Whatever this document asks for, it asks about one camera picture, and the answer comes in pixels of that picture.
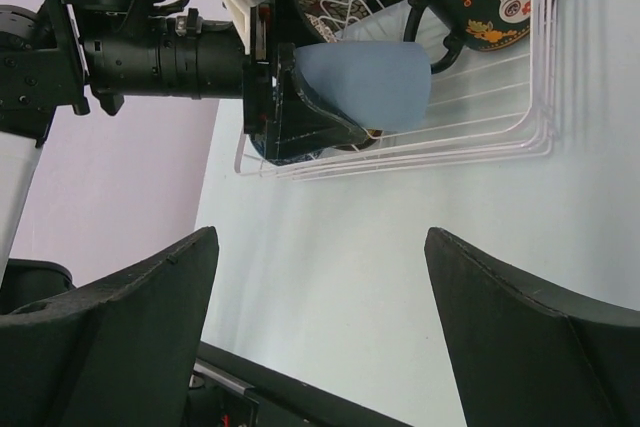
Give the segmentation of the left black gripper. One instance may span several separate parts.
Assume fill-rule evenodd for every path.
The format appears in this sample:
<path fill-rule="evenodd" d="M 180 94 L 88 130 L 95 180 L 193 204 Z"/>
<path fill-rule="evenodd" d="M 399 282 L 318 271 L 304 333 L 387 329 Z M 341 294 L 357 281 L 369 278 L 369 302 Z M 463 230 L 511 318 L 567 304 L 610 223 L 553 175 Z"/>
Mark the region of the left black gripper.
<path fill-rule="evenodd" d="M 250 53 L 243 66 L 243 133 L 266 141 L 272 165 L 333 147 L 361 146 L 370 132 L 304 79 L 295 58 L 300 12 L 295 0 L 267 0 L 250 12 Z"/>

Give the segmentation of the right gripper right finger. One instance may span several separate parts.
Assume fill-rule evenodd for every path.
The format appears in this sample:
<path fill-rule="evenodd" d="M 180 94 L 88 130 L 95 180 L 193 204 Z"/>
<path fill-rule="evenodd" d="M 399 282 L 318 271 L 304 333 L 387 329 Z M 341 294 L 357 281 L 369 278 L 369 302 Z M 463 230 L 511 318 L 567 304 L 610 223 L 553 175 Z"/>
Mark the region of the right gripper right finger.
<path fill-rule="evenodd" d="M 469 426 L 636 426 L 639 313 L 429 229 L 431 287 Z"/>

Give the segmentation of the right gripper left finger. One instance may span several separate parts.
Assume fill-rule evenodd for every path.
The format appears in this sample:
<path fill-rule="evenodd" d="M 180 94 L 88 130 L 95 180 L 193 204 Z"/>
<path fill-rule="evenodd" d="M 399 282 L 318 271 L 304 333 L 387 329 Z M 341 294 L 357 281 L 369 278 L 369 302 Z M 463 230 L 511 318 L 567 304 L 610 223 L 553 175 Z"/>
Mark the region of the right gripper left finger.
<path fill-rule="evenodd" d="M 201 228 L 2 315 L 2 425 L 180 425 L 218 257 Z"/>

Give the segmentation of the light blue cup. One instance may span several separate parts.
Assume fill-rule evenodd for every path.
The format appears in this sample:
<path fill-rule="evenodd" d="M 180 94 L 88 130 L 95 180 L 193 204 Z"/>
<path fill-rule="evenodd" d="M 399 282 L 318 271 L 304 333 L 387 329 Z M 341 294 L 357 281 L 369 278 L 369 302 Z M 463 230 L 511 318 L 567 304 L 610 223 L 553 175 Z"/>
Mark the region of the light blue cup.
<path fill-rule="evenodd" d="M 426 122 L 431 61 L 415 42 L 342 41 L 299 47 L 296 70 L 359 126 L 409 132 Z"/>

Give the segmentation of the clear wire dish rack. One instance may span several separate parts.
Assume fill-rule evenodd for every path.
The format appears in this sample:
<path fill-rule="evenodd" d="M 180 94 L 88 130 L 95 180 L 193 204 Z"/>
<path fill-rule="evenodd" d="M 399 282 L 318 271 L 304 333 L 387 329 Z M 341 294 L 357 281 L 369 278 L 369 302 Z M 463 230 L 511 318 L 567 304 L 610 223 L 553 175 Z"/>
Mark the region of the clear wire dish rack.
<path fill-rule="evenodd" d="M 386 131 L 368 149 L 328 148 L 282 166 L 262 160 L 241 135 L 234 170 L 309 180 L 546 155 L 555 135 L 556 20 L 556 0 L 533 0 L 528 36 L 487 53 L 464 49 L 435 77 L 426 122 L 416 130 Z"/>

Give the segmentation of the blue patterned bowl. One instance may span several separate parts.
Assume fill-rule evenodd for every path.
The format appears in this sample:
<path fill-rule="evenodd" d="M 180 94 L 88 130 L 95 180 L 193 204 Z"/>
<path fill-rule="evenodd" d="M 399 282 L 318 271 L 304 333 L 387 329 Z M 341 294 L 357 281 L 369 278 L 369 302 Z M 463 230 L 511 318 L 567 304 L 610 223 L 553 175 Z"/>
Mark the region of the blue patterned bowl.
<path fill-rule="evenodd" d="M 263 137 L 260 137 L 260 136 L 250 136 L 249 140 L 250 140 L 251 146 L 254 148 L 254 150 L 259 155 L 259 157 L 264 161 L 270 162 L 270 160 L 266 156 L 266 141 L 265 141 L 265 139 Z"/>

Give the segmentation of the yellow round plate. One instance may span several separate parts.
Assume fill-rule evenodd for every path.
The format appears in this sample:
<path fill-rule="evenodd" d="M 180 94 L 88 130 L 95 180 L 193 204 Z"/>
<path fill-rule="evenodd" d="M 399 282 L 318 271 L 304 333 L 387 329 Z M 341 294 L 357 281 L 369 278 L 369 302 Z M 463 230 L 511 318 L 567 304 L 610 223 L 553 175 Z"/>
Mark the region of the yellow round plate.
<path fill-rule="evenodd" d="M 358 152 L 372 147 L 383 135 L 382 130 L 368 130 L 368 137 L 359 144 L 345 144 L 334 146 L 334 149 L 346 152 Z"/>

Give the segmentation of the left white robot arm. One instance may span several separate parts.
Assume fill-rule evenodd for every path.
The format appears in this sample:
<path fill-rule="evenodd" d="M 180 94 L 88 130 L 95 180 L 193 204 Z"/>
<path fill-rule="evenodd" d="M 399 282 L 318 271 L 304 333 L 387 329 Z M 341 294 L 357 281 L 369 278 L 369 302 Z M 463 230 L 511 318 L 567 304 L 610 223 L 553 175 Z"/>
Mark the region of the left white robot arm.
<path fill-rule="evenodd" d="M 230 20 L 188 0 L 44 0 L 1 9 L 1 253 L 8 256 L 56 110 L 109 115 L 128 96 L 239 99 L 270 160 L 362 144 L 368 132 L 296 71 L 319 34 L 294 0 L 222 0 Z"/>

